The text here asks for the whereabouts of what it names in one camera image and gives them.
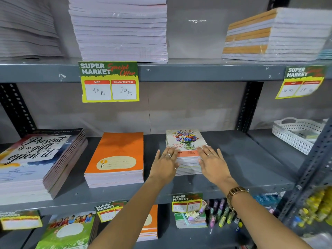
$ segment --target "flower bouquet illustration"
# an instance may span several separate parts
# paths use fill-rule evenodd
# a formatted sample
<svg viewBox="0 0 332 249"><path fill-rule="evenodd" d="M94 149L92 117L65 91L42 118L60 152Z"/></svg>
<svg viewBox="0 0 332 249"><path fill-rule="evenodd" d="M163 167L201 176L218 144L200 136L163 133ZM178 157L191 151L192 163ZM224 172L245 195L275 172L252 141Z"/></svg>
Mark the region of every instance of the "flower bouquet illustration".
<svg viewBox="0 0 332 249"><path fill-rule="evenodd" d="M177 142L180 142L184 145L185 149L192 150L195 149L195 145L193 144L199 138L197 138L196 134L192 130L179 130L173 133L173 137Z"/></svg>

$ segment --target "gold wristwatch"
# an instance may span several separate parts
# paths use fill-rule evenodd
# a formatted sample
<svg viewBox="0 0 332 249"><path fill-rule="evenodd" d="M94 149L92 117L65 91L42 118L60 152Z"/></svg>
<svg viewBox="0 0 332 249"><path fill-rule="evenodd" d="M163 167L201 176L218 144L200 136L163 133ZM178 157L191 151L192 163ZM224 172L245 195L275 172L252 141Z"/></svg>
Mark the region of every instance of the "gold wristwatch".
<svg viewBox="0 0 332 249"><path fill-rule="evenodd" d="M229 205L229 208L232 210L232 211L235 211L233 206L232 206L232 197L236 194L236 193L239 193L239 192L247 192L245 188L243 187L235 187L235 188L232 188L228 195L227 195L227 203Z"/></svg>

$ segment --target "woman's left hand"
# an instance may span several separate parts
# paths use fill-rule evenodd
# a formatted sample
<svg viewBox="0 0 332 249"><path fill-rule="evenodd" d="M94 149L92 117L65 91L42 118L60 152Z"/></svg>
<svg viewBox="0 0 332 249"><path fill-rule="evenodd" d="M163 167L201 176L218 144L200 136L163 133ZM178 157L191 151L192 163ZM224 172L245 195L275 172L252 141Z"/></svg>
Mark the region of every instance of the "woman's left hand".
<svg viewBox="0 0 332 249"><path fill-rule="evenodd" d="M175 147L166 147L160 156L160 150L158 150L148 179L157 180L157 182L162 183L162 186L170 183L179 167L179 164L176 162L178 152Z"/></svg>

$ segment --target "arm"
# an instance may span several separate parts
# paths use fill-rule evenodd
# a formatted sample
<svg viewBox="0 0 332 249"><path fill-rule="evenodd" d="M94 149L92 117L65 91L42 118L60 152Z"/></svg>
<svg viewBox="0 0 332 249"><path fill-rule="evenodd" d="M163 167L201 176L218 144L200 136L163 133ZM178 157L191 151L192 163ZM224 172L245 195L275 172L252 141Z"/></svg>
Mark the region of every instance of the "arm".
<svg viewBox="0 0 332 249"><path fill-rule="evenodd" d="M131 249L136 243L146 218L159 192L172 181L178 151L167 147L160 157L157 151L148 179L89 246L89 249Z"/></svg>
<svg viewBox="0 0 332 249"><path fill-rule="evenodd" d="M230 175L220 149L216 153L210 146L203 146L198 148L198 152L203 175L216 184L225 196L232 188L239 186ZM235 194L232 205L259 249L312 249L250 194Z"/></svg>

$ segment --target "hand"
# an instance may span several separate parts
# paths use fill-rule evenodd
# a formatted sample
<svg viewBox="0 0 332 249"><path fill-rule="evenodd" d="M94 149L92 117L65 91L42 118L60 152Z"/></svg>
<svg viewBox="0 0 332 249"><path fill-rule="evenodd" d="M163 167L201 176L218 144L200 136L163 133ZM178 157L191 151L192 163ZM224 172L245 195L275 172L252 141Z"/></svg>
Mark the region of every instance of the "hand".
<svg viewBox="0 0 332 249"><path fill-rule="evenodd" d="M217 149L217 153L211 146L203 145L202 148L197 148L199 164L202 169L203 175L212 183L216 184L225 195L238 184L230 175L227 163L222 156L220 149Z"/></svg>
<svg viewBox="0 0 332 249"><path fill-rule="evenodd" d="M176 162L178 152L175 147L166 147L160 156L160 150L158 150L152 163L148 179L154 179L158 183L161 183L162 186L170 183L179 167L179 164Z"/></svg>

